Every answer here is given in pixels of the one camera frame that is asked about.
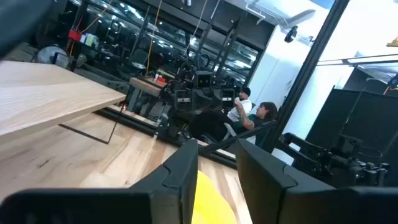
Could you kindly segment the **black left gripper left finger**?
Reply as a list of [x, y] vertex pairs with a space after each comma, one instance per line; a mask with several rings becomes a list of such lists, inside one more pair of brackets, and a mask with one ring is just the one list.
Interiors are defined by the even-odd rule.
[[191, 224], [198, 143], [189, 140], [129, 188], [27, 189], [0, 204], [0, 224]]

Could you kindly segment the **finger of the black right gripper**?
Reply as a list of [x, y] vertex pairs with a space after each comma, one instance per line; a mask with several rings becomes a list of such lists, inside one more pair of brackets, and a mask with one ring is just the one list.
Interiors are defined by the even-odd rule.
[[320, 173], [320, 165], [317, 161], [314, 161], [313, 159], [307, 157], [306, 155], [282, 142], [277, 143], [277, 148], [281, 151], [284, 151], [290, 157], [294, 158], [294, 163], [292, 166], [296, 169], [311, 176]]
[[316, 155], [324, 155], [328, 153], [328, 150], [314, 145], [292, 133], [285, 133], [281, 135], [281, 150], [286, 152], [290, 156], [295, 156], [296, 154], [301, 154], [296, 149], [290, 147], [290, 144], [293, 143], [297, 145], [301, 149], [308, 149], [311, 152], [314, 152]]

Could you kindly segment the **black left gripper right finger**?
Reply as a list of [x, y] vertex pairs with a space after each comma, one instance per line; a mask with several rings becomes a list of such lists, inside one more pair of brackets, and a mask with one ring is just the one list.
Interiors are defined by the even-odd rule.
[[397, 187], [336, 189], [245, 139], [235, 150], [253, 224], [398, 224]]

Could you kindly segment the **yellow mini bowl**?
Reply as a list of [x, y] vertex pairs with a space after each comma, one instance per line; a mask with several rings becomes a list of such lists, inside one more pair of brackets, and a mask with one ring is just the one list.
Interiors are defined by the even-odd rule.
[[191, 224], [238, 224], [229, 203], [216, 190], [214, 183], [198, 171]]

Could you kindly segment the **person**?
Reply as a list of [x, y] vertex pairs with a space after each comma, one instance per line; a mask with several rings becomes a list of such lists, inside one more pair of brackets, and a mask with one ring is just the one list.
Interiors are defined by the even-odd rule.
[[[243, 87], [241, 91], [239, 92], [238, 97], [236, 99], [240, 102], [240, 105], [243, 109], [243, 111], [248, 114], [252, 110], [252, 102], [249, 99], [249, 96], [251, 94], [251, 90], [248, 87]], [[238, 107], [235, 106], [233, 109], [231, 109], [227, 117], [232, 121], [232, 122], [237, 122], [239, 120], [239, 112], [238, 112]]]
[[241, 134], [245, 131], [252, 130], [263, 123], [276, 120], [278, 116], [277, 107], [273, 102], [262, 102], [256, 111], [256, 114], [247, 115], [238, 100], [235, 100], [235, 105], [238, 107], [239, 120], [233, 122], [231, 127], [236, 134]]

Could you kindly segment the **black folding screen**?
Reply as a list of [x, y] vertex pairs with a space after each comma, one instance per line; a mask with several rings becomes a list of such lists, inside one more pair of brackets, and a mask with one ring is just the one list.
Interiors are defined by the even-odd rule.
[[333, 89], [306, 140], [329, 148], [340, 134], [362, 140], [359, 160], [390, 164], [384, 185], [398, 187], [398, 97]]

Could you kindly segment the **black metal shelf support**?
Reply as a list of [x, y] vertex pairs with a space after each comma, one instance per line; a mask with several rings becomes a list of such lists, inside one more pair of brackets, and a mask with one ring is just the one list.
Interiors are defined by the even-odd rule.
[[107, 141], [105, 141], [104, 139], [97, 138], [96, 136], [92, 136], [92, 135], [90, 135], [90, 134], [88, 134], [86, 132], [80, 131], [80, 130], [75, 129], [73, 127], [67, 126], [65, 124], [58, 124], [58, 126], [60, 126], [61, 128], [65, 128], [67, 130], [73, 131], [74, 133], [80, 134], [80, 135], [85, 136], [87, 138], [90, 138], [90, 139], [93, 139], [95, 141], [98, 141], [100, 143], [109, 144], [111, 142], [111, 140], [112, 140], [113, 133], [114, 133], [114, 131], [116, 129], [116, 126], [119, 123], [119, 120], [121, 118], [121, 115], [122, 115], [122, 112], [123, 112], [125, 106], [126, 106], [126, 102], [124, 102], [124, 104], [122, 105], [121, 109], [119, 110], [118, 116], [117, 116], [117, 118], [115, 120], [115, 124], [113, 126], [113, 129], [112, 129], [112, 131], [111, 131], [111, 133], [109, 135], [109, 139]]

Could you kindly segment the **background robot workstation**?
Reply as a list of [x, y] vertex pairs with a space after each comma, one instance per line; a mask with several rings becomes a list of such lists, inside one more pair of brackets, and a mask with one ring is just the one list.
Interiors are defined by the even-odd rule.
[[162, 89], [162, 99], [170, 105], [166, 133], [179, 137], [198, 113], [231, 109], [235, 96], [235, 90], [227, 88], [226, 82], [213, 72], [197, 71], [190, 80], [168, 82]]

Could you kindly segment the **background wooden table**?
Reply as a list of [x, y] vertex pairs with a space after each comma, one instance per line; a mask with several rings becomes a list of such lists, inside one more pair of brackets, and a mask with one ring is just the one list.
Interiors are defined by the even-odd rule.
[[140, 91], [148, 93], [154, 97], [158, 97], [161, 89], [166, 86], [166, 83], [160, 81], [153, 81], [153, 78], [133, 77], [130, 78], [129, 83]]

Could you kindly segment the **black metal frame post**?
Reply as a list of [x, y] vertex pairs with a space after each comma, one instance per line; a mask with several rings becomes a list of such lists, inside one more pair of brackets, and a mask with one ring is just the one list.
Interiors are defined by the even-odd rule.
[[317, 63], [331, 37], [333, 31], [338, 25], [348, 3], [350, 0], [335, 0], [332, 8], [330, 9], [318, 35], [312, 45], [307, 57], [305, 58], [302, 67], [286, 97], [285, 102], [279, 112], [279, 118], [276, 122], [274, 129], [269, 133], [266, 141], [264, 142], [264, 150], [271, 153], [286, 127], [297, 103], [299, 102], [302, 93], [307, 86], [307, 83], [312, 76], [312, 73], [317, 66]]

